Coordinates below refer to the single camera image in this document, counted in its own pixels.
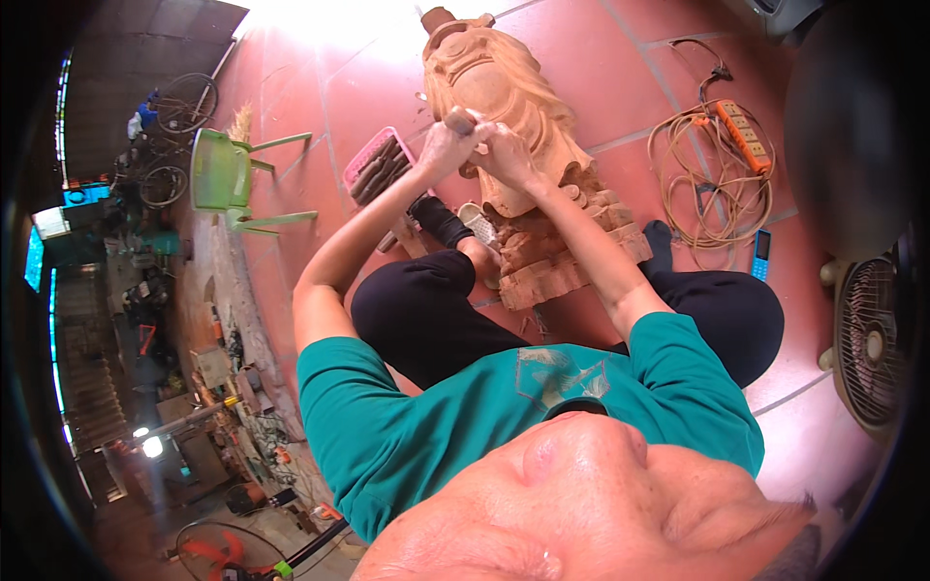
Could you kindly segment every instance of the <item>carved figure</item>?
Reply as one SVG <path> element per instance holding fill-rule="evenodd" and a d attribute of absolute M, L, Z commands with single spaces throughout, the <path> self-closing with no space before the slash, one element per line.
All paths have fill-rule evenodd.
<path fill-rule="evenodd" d="M 490 14 L 456 20 L 437 7 L 421 22 L 430 35 L 423 66 L 433 117 L 439 121 L 461 105 L 506 123 L 526 139 L 536 167 L 636 261 L 652 257 L 630 209 L 605 189 L 595 161 L 572 138 L 575 113 L 539 74 L 539 63 L 526 45 L 493 30 Z M 503 262 L 500 297 L 505 307 L 532 307 L 589 283 L 562 237 L 531 199 L 481 168 L 463 167 L 460 173 L 479 179 L 482 209 L 498 229 Z"/>

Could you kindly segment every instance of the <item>metal roof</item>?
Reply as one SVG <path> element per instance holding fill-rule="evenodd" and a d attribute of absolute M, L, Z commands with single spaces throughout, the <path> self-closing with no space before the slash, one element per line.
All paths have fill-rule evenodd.
<path fill-rule="evenodd" d="M 185 73 L 212 74 L 246 12 L 216 0 L 105 0 L 72 54 L 68 177 L 110 172 L 128 145 L 126 122 L 149 92 Z"/>

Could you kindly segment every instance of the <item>black pants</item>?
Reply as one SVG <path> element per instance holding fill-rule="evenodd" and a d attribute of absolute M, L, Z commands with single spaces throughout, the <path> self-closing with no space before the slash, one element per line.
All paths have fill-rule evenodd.
<path fill-rule="evenodd" d="M 352 301 L 359 337 L 421 389 L 485 355 L 529 343 L 472 308 L 472 262 L 458 250 L 393 262 L 366 278 Z M 772 289 L 743 272 L 662 272 L 651 281 L 691 316 L 733 380 L 745 388 L 775 360 L 785 326 Z M 619 343 L 610 350 L 628 354 Z"/>

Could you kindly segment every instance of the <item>standing fan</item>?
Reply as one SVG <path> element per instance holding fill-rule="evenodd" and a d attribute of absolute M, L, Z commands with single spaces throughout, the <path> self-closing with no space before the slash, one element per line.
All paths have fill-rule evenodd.
<path fill-rule="evenodd" d="M 349 526 L 342 515 L 330 514 L 339 519 L 290 557 L 251 531 L 215 521 L 192 522 L 182 528 L 178 556 L 197 581 L 291 581 L 295 567 Z"/>
<path fill-rule="evenodd" d="M 836 286 L 833 347 L 819 360 L 849 413 L 874 440 L 887 443 L 895 425 L 905 362 L 895 321 L 895 265 L 888 255 L 864 262 L 834 260 L 820 281 Z"/>

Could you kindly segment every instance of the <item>sock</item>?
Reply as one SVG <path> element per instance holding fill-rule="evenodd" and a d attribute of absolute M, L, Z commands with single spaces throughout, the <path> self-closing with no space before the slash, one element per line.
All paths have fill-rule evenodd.
<path fill-rule="evenodd" d="M 657 272 L 671 272 L 671 230 L 662 220 L 652 220 L 643 228 L 643 235 L 652 248 L 652 257 L 640 262 L 646 280 Z"/>
<path fill-rule="evenodd" d="M 472 229 L 465 226 L 436 196 L 419 197 L 407 213 L 446 248 L 455 248 L 461 239 L 474 236 Z"/>

